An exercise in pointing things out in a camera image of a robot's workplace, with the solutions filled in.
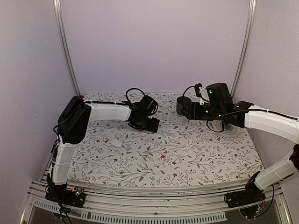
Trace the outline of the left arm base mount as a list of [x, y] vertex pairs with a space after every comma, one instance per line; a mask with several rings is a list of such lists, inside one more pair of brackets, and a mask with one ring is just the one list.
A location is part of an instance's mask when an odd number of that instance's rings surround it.
[[62, 205], [69, 205], [72, 207], [83, 208], [85, 203], [86, 194], [81, 193], [76, 195], [71, 190], [66, 189], [54, 189], [48, 190], [46, 193], [45, 199], [57, 203], [61, 203]]

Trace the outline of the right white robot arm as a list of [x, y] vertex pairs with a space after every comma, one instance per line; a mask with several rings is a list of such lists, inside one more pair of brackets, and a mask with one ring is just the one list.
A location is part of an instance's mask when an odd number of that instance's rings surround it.
[[293, 149], [269, 168], [254, 174], [242, 192], [242, 200], [252, 203], [260, 191], [282, 181], [299, 170], [299, 118], [269, 109], [253, 103], [239, 101], [234, 103], [226, 83], [215, 83], [207, 87], [202, 84], [192, 86], [198, 102], [192, 102], [186, 96], [181, 99], [181, 113], [187, 119], [219, 120], [221, 125], [233, 125], [268, 132], [294, 143]]

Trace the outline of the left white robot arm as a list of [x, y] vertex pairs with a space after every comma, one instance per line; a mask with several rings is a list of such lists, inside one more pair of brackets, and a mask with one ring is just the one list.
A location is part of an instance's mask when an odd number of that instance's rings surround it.
[[135, 129], [156, 133], [159, 120], [154, 118], [158, 103], [150, 96], [144, 95], [139, 102], [84, 101], [74, 96], [58, 119], [53, 130], [57, 139], [51, 151], [50, 171], [47, 178], [49, 189], [60, 203], [69, 199], [67, 190], [67, 173], [71, 157], [77, 145], [85, 138], [87, 126], [92, 121], [121, 120]]

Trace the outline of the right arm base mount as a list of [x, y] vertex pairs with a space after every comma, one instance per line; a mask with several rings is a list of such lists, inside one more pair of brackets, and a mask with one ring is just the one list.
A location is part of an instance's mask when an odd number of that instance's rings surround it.
[[247, 190], [229, 191], [224, 196], [224, 201], [229, 208], [262, 202], [265, 199], [266, 196], [262, 191], [258, 193], [248, 192]]

